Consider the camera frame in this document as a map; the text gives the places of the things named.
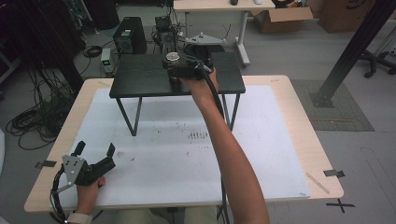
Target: black tape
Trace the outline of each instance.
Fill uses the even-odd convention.
[[[35,168],[41,169],[41,168],[43,168],[43,166],[54,167],[55,165],[56,165],[56,161],[43,161],[43,162],[38,162],[35,165]]]
[[[354,204],[351,203],[341,203],[341,200],[337,199],[338,203],[326,203],[327,206],[340,206],[341,211],[343,213],[346,212],[346,210],[344,209],[344,207],[356,207]]]
[[[346,175],[344,174],[343,171],[336,171],[336,170],[323,171],[323,173],[324,173],[326,176],[333,176],[333,175],[335,175],[335,176],[337,176],[337,178],[341,178],[341,177],[346,176]]]

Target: black platform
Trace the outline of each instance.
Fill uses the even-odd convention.
[[[169,82],[167,71],[163,68],[163,54],[132,55],[124,54],[119,61],[119,69],[114,77],[110,98],[115,98],[122,115],[133,136],[136,136],[140,107],[143,97],[190,95],[187,86],[180,83],[175,87]],[[233,128],[236,110],[241,93],[245,93],[245,84],[239,70],[238,61],[233,53],[212,53],[213,64],[217,70],[219,94],[222,95],[225,117]],[[225,94],[236,94],[231,121],[228,116]],[[121,98],[139,98],[137,113],[132,128],[131,122],[123,108]]]

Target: cardboard box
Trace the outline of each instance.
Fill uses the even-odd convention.
[[[262,11],[254,16],[253,21],[262,33],[271,34],[300,31],[303,21],[312,19],[310,7],[290,7]]]
[[[311,7],[314,18],[320,18],[326,5],[326,0],[306,0],[306,5]]]
[[[330,0],[320,15],[319,25],[329,33],[358,30],[375,0]]]

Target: black stand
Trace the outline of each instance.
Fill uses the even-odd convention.
[[[396,1],[375,1],[373,8],[368,13],[361,27],[353,35],[341,57],[338,59],[329,76],[320,87],[319,91],[311,95],[316,107],[333,107],[332,97],[335,91],[347,77],[359,57],[367,49],[375,36],[387,22],[396,8]]]

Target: chair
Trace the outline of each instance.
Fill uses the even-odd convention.
[[[363,54],[359,57],[360,60],[365,60],[370,62],[370,72],[364,74],[365,77],[369,78],[374,75],[376,72],[376,68],[378,64],[385,65],[389,68],[388,74],[395,75],[396,74],[396,64],[391,63],[385,60],[386,56],[389,54],[388,51],[383,51],[384,48],[390,43],[393,36],[396,33],[396,27],[390,32],[390,34],[385,38],[385,40],[381,43],[375,53],[371,53],[367,49],[363,52]]]

